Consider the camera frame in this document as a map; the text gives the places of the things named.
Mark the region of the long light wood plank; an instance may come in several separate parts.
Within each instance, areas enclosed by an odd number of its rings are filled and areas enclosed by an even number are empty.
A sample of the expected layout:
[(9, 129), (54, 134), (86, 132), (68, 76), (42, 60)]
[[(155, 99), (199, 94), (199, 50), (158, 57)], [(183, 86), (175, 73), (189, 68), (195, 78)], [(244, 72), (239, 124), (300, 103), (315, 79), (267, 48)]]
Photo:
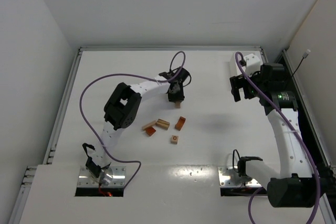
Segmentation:
[(177, 109), (180, 109), (181, 108), (181, 102), (180, 101), (175, 102), (175, 107)]

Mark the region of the wood cube with letter O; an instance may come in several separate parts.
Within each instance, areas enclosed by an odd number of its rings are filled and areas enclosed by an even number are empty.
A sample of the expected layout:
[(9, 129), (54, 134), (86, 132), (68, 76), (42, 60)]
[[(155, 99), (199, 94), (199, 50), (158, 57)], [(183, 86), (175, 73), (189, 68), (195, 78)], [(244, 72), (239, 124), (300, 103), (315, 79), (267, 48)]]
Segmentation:
[(171, 144), (177, 144), (178, 140), (179, 140), (179, 137), (177, 135), (172, 135), (170, 142)]

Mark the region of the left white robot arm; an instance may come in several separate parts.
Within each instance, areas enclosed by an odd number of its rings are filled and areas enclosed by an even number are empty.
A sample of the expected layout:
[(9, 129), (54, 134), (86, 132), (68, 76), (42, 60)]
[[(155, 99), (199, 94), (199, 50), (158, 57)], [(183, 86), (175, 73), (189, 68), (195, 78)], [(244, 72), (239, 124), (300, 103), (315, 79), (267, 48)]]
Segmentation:
[(137, 174), (140, 170), (141, 162), (123, 161), (113, 157), (108, 149), (108, 145), (104, 143), (102, 135), (99, 135), (95, 131), (95, 129), (89, 123), (83, 112), (83, 97), (89, 87), (91, 87), (99, 80), (116, 76), (135, 77), (145, 80), (142, 83), (132, 85), (127, 85), (124, 82), (119, 83), (103, 108), (104, 121), (106, 123), (106, 126), (111, 127), (110, 130), (105, 130), (105, 132), (107, 133), (108, 137), (116, 141), (120, 138), (123, 130), (129, 127), (134, 122), (141, 102), (161, 94), (167, 94), (169, 102), (182, 102), (185, 98), (184, 82), (186, 79), (191, 79), (192, 77), (191, 74), (183, 67), (169, 70), (168, 72), (161, 72), (155, 78), (147, 78), (126, 73), (108, 74), (92, 81), (82, 91), (79, 98), (79, 110), (85, 123), (93, 131), (94, 135), (97, 137), (99, 143), (101, 144), (102, 152), (105, 153), (109, 159), (118, 163), (137, 163), (138, 168), (134, 172), (135, 174)]

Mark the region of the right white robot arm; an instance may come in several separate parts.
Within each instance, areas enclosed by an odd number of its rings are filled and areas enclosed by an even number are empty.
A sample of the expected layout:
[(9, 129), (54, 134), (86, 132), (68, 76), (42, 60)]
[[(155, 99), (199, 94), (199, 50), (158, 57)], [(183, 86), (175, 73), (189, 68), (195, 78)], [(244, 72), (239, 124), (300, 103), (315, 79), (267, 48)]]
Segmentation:
[(237, 164), (240, 177), (258, 181), (267, 191), (275, 208), (310, 208), (317, 205), (322, 195), (316, 168), (302, 146), (298, 124), (298, 104), (293, 92), (285, 89), (287, 73), (283, 65), (266, 63), (251, 67), (238, 63), (242, 74), (230, 78), (232, 95), (241, 100), (258, 98), (274, 131), (280, 171), (277, 172), (257, 156), (242, 156)]

